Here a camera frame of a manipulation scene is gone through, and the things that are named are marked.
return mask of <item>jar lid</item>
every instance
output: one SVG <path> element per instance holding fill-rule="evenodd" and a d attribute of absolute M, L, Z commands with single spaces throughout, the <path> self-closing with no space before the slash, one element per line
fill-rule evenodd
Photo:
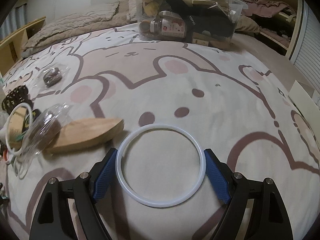
<path fill-rule="evenodd" d="M 150 22 L 150 31 L 151 31 L 152 33 L 155 32 L 155 23 L 156 23 L 156 21 L 151 21 L 151 22 Z"/>
<path fill-rule="evenodd" d="M 139 25 L 139 28 L 143 33 L 149 32 L 150 31 L 150 22 L 149 21 L 142 21 Z"/>

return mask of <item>small cardboard box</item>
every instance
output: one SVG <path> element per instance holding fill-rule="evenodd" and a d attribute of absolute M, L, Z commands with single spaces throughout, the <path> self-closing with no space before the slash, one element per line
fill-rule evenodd
<path fill-rule="evenodd" d="M 295 81 L 290 89 L 289 97 L 309 123 L 320 145 L 320 110 L 316 105 L 316 102 L 320 103 L 320 94 L 312 87 Z"/>

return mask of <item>white ring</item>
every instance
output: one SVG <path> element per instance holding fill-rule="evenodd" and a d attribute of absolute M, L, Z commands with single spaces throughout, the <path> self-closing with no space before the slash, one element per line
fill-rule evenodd
<path fill-rule="evenodd" d="M 8 117 L 8 120 L 7 120 L 7 130 L 5 132 L 5 143 L 7 145 L 7 149 L 8 149 L 8 152 L 15 155 L 15 156 L 19 156 L 22 151 L 23 151 L 23 148 L 21 146 L 20 150 L 18 150 L 17 152 L 15 152 L 13 149 L 10 148 L 10 145 L 9 145 L 9 140 L 8 140 L 8 137 L 9 137 L 9 125 L 10 125 L 10 120 L 11 120 L 11 117 L 14 115 L 14 113 L 17 111 L 18 108 L 24 106 L 28 112 L 29 112 L 29 128 L 31 127 L 32 125 L 32 121 L 33 121 L 33 115 L 32 115 L 32 109 L 31 109 L 31 106 L 27 103 L 21 103 L 21 104 L 18 104 L 11 112 L 11 114 L 9 115 Z"/>
<path fill-rule="evenodd" d="M 144 197 L 138 195 L 136 192 L 134 192 L 132 190 L 132 188 L 129 187 L 129 185 L 127 184 L 127 182 L 124 179 L 124 176 L 123 176 L 122 170 L 121 170 L 121 159 L 122 159 L 124 150 L 127 147 L 127 145 L 134 138 L 136 138 L 139 134 L 141 134 L 141 133 L 143 133 L 143 132 L 145 132 L 147 130 L 159 129 L 159 128 L 160 129 L 169 129 L 169 130 L 173 130 L 173 131 L 176 131 L 178 133 L 183 134 L 185 137 L 187 137 L 194 144 L 194 146 L 196 147 L 196 149 L 198 151 L 199 157 L 200 157 L 200 170 L 199 170 L 199 176 L 198 176 L 197 182 L 192 186 L 191 190 L 188 193 L 186 193 L 183 196 L 174 198 L 174 199 L 172 199 L 170 201 L 155 201 L 155 200 L 150 200 L 150 199 L 147 199 L 147 198 L 144 198 Z M 117 152 L 117 156 L 116 156 L 116 175 L 117 175 L 117 178 L 118 178 L 118 181 L 119 181 L 121 187 L 134 200 L 140 202 L 141 204 L 149 206 L 149 207 L 171 207 L 171 206 L 175 206 L 175 205 L 178 205 L 178 204 L 186 201 L 194 193 L 196 193 L 196 191 L 201 186 L 202 181 L 203 181 L 204 176 L 205 176 L 205 169 L 206 169 L 206 162 L 205 162 L 204 151 L 201 149 L 201 147 L 196 142 L 196 140 L 190 134 L 188 134 L 186 131 L 182 130 L 181 128 L 178 128 L 178 127 L 175 127 L 175 126 L 171 126 L 171 125 L 167 125 L 167 124 L 148 124 L 148 125 L 145 125 L 145 126 L 141 127 L 140 129 L 132 132 L 122 142 L 122 144 L 120 145 L 119 150 Z"/>

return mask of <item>blue-gray curtain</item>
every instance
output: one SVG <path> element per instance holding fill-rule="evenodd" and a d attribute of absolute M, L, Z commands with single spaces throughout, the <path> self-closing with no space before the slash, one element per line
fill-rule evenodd
<path fill-rule="evenodd" d="M 27 24 L 27 4 L 13 8 L 0 27 L 0 40 Z"/>

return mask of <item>blue gripper pad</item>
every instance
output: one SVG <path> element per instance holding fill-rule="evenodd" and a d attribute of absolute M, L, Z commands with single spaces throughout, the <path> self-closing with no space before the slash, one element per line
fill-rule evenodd
<path fill-rule="evenodd" d="M 218 169 L 217 165 L 210 157 L 210 154 L 207 151 L 204 151 L 204 154 L 207 163 L 205 173 L 207 174 L 218 199 L 227 204 L 231 199 L 228 190 L 228 183 Z"/>
<path fill-rule="evenodd" d="M 117 151 L 114 151 L 94 184 L 93 198 L 96 202 L 104 197 L 116 172 L 116 155 Z"/>

